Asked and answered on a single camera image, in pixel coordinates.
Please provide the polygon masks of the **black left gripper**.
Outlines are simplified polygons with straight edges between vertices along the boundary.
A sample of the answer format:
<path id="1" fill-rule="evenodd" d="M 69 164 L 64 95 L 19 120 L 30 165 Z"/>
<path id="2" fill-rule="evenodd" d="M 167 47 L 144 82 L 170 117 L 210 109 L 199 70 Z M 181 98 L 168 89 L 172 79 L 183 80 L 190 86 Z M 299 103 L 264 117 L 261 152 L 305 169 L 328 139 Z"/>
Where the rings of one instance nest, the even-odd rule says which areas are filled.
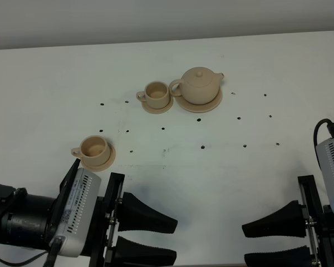
<path id="1" fill-rule="evenodd" d="M 50 219 L 47 223 L 45 242 L 50 246 L 45 266 L 54 266 L 60 256 L 62 240 L 53 236 L 58 228 L 63 210 L 71 192 L 79 159 L 70 167 L 60 184 L 60 193 L 54 201 Z M 112 239 L 115 224 L 118 220 L 118 231 L 152 231 L 156 233 L 173 234 L 178 221 L 147 206 L 132 193 L 124 192 L 121 196 L 124 176 L 111 173 L 105 196 L 97 197 L 85 245 L 80 255 L 90 258 L 90 266 L 104 266 L 104 251 Z M 173 266 L 176 261 L 176 251 L 138 244 L 121 236 L 117 238 L 113 253 L 114 266 Z"/>

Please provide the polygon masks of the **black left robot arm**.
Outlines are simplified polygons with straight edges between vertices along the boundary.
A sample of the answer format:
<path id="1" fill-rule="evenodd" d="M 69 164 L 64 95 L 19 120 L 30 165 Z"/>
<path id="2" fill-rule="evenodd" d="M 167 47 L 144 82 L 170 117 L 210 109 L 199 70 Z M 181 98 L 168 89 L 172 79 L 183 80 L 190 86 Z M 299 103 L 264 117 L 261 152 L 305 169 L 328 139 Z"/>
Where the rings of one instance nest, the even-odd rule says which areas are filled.
<path id="1" fill-rule="evenodd" d="M 173 265 L 173 250 L 114 237 L 130 230 L 172 234 L 178 224 L 124 192 L 124 180 L 111 173 L 100 196 L 101 179 L 76 160 L 54 199 L 0 184 L 0 244 L 38 249 L 45 266 L 54 266 L 58 256 L 87 256 L 90 266 Z"/>

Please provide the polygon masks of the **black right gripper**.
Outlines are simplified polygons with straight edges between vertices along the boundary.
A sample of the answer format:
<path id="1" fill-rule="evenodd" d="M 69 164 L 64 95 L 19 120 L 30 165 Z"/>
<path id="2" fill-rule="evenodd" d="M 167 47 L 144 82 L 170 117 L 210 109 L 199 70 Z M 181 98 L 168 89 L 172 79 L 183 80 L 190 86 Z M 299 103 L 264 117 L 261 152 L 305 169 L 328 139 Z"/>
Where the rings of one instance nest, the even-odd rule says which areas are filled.
<path id="1" fill-rule="evenodd" d="M 247 238 L 304 238 L 307 230 L 310 249 L 302 246 L 272 253 L 245 254 L 244 261 L 247 266 L 334 266 L 334 213 L 329 205 L 321 204 L 314 176 L 299 176 L 298 184 L 303 211 L 302 205 L 293 200 L 264 218 L 242 225 L 242 230 Z"/>

